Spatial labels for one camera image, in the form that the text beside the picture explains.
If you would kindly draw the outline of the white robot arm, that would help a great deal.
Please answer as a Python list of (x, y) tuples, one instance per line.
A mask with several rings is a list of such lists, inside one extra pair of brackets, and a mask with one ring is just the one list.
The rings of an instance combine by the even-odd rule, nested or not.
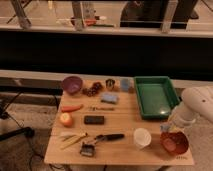
[(198, 115), (213, 123), (213, 86), (186, 88), (181, 98), (167, 121), (170, 131), (192, 125)]

